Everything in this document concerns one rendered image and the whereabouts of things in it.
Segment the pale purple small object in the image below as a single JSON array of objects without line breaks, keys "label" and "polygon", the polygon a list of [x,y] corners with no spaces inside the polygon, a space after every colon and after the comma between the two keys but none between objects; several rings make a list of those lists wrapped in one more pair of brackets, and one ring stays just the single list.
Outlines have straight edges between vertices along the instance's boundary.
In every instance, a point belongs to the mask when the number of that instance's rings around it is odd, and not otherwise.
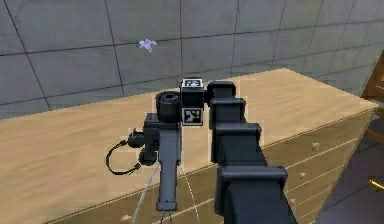
[{"label": "pale purple small object", "polygon": [[140,48],[145,48],[149,52],[152,52],[152,47],[156,46],[156,45],[157,45],[157,42],[154,40],[150,40],[150,39],[141,40],[139,42]]}]

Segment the tan wooden chest of drawers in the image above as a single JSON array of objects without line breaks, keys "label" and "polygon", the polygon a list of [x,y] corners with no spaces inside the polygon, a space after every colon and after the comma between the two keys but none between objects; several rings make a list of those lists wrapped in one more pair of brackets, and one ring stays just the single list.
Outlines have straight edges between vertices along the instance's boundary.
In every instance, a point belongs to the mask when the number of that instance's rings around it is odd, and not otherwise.
[{"label": "tan wooden chest of drawers", "polygon": [[[285,195],[298,224],[313,224],[366,131],[376,105],[287,69],[235,79],[245,116],[262,128],[267,162],[285,167]],[[154,167],[113,175],[108,151],[155,108],[143,94],[0,121],[0,224],[131,224]],[[216,168],[207,126],[183,131],[182,166],[200,224],[225,224],[214,212]],[[116,149],[110,166],[125,171],[138,153]],[[136,224],[197,224],[180,170],[178,209],[156,210],[156,171]]]}]

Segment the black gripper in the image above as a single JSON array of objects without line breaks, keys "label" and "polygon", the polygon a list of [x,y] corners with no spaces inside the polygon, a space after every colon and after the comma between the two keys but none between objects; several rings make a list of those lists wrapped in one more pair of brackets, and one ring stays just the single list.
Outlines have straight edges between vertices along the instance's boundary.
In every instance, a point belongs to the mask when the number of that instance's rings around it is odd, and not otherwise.
[{"label": "black gripper", "polygon": [[[131,224],[136,224],[146,193],[160,166],[160,186],[156,210],[175,211],[177,209],[177,167],[181,162],[180,94],[176,91],[164,91],[158,93],[155,99],[156,112],[147,114],[144,120],[144,135],[145,149],[150,152],[150,159],[154,160],[153,155],[158,152],[158,162],[141,193]],[[190,182],[183,166],[180,166],[180,170],[191,196],[197,224],[200,224],[200,216]]]}]

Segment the yellow bar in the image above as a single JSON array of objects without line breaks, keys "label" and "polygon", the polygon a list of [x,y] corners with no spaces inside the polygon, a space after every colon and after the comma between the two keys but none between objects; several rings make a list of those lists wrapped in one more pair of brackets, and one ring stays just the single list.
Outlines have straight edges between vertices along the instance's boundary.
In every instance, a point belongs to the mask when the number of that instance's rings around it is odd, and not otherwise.
[{"label": "yellow bar", "polygon": [[369,179],[368,183],[374,187],[376,187],[377,189],[379,190],[383,190],[384,191],[384,185],[381,185],[380,183],[378,183],[377,181],[375,180],[372,180],[372,179]]}]

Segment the black earphone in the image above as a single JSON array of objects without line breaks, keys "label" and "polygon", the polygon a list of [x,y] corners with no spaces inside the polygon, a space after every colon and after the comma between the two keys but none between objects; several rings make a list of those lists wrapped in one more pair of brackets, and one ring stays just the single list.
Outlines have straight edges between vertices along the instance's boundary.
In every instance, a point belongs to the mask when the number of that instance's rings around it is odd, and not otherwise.
[{"label": "black earphone", "polygon": [[121,140],[118,144],[113,146],[105,157],[105,164],[108,170],[113,175],[131,175],[135,171],[139,170],[142,166],[152,166],[157,162],[157,152],[155,150],[148,150],[146,148],[143,148],[138,157],[138,162],[130,169],[125,171],[116,171],[113,170],[110,166],[111,156],[113,152],[123,146],[128,145],[131,148],[140,148],[145,145],[145,133],[144,132],[138,132],[136,129],[133,129],[132,132],[129,134],[128,138],[126,140]]}]

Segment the brown wooden chair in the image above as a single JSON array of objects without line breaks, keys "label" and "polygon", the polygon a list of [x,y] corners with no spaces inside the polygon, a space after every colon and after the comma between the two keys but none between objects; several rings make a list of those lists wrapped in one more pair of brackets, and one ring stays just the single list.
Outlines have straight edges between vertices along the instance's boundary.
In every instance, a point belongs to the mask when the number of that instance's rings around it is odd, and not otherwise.
[{"label": "brown wooden chair", "polygon": [[[384,50],[382,51],[366,87],[361,95],[366,100],[377,100],[384,103]],[[365,136],[384,145],[384,134],[379,134],[371,129],[365,132]]]}]

